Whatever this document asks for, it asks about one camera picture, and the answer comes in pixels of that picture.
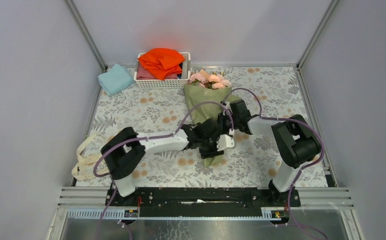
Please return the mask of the cream ribbon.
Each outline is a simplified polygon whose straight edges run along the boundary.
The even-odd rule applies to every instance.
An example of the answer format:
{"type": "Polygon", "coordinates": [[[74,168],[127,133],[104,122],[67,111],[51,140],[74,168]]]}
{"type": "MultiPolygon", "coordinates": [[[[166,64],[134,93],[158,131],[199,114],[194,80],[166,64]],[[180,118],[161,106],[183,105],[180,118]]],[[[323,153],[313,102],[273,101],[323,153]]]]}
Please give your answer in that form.
{"type": "Polygon", "coordinates": [[[105,138],[98,133],[93,133],[88,136],[76,149],[75,153],[77,163],[72,168],[71,174],[77,181],[85,181],[96,177],[93,173],[93,167],[98,162],[102,154],[100,152],[90,155],[83,154],[86,147],[95,141],[99,141],[100,143],[104,144],[105,138]]]}

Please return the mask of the green and orange wrapping paper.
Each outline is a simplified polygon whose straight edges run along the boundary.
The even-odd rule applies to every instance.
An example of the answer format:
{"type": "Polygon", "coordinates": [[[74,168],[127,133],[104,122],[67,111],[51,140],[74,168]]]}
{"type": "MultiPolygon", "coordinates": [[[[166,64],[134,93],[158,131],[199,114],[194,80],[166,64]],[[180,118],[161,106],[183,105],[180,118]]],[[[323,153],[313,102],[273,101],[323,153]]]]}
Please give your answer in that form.
{"type": "MultiPolygon", "coordinates": [[[[233,119],[231,113],[222,104],[223,101],[233,102],[239,99],[238,97],[231,94],[232,86],[221,89],[211,88],[213,82],[208,82],[208,77],[214,74],[222,75],[224,76],[224,79],[227,79],[222,72],[208,73],[204,70],[200,70],[199,72],[195,73],[200,73],[204,77],[206,77],[206,83],[208,84],[208,88],[198,86],[198,81],[192,83],[189,83],[188,81],[187,84],[183,87],[184,98],[188,109],[188,115],[192,120],[192,124],[195,125],[203,123],[208,119],[214,119],[218,122],[218,114],[225,111],[231,120],[231,127],[229,129],[229,133],[221,133],[221,135],[227,134],[230,136],[234,136],[234,124],[232,123],[233,119]]],[[[204,166],[209,167],[211,165],[221,163],[223,155],[219,155],[212,158],[201,158],[200,156],[200,158],[202,159],[204,166]]]]}

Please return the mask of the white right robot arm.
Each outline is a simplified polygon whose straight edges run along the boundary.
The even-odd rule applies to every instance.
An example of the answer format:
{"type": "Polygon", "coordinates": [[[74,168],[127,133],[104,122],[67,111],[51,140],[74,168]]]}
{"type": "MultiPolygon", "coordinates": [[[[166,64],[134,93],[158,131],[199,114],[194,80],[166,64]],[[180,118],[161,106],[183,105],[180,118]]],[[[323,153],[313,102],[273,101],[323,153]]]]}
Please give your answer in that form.
{"type": "Polygon", "coordinates": [[[282,163],[277,175],[268,184],[269,189],[281,194],[294,188],[305,168],[313,166],[325,153],[325,146],[318,133],[310,127],[302,115],[289,118],[251,115],[245,101],[222,101],[229,108],[234,128],[247,135],[272,136],[275,140],[282,163]]]}

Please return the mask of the pink fake flower stem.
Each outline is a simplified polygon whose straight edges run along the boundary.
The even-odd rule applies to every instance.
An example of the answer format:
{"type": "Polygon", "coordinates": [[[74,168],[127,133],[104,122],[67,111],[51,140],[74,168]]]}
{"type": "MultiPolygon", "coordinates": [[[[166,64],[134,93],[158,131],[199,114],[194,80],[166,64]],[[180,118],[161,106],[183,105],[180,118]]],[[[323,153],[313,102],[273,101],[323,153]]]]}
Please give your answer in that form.
{"type": "Polygon", "coordinates": [[[208,77],[208,82],[220,83],[224,79],[225,79],[224,76],[222,76],[221,74],[210,74],[208,77]]]}
{"type": "Polygon", "coordinates": [[[222,88],[230,88],[232,86],[231,82],[228,79],[222,79],[218,82],[213,82],[211,88],[214,90],[222,88]]]}
{"type": "Polygon", "coordinates": [[[207,83],[202,83],[202,82],[199,82],[197,84],[198,87],[202,87],[202,88],[208,88],[208,84],[207,83]]]}
{"type": "Polygon", "coordinates": [[[202,74],[200,73],[194,73],[190,76],[189,80],[188,80],[189,83],[193,83],[193,82],[199,82],[201,84],[204,84],[207,82],[207,79],[205,76],[203,76],[202,74]]]}

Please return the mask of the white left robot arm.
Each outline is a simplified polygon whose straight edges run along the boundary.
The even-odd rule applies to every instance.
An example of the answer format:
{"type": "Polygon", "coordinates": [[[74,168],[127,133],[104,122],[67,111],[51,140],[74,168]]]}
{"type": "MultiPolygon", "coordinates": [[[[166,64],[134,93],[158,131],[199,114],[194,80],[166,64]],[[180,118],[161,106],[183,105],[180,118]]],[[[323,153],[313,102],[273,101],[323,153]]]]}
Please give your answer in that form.
{"type": "Polygon", "coordinates": [[[121,197],[133,194],[133,172],[148,155],[166,151],[199,149],[202,158],[222,155],[218,140],[223,128],[214,119],[198,124],[182,124],[176,131],[139,133],[126,127],[100,150],[113,184],[121,197]]]}

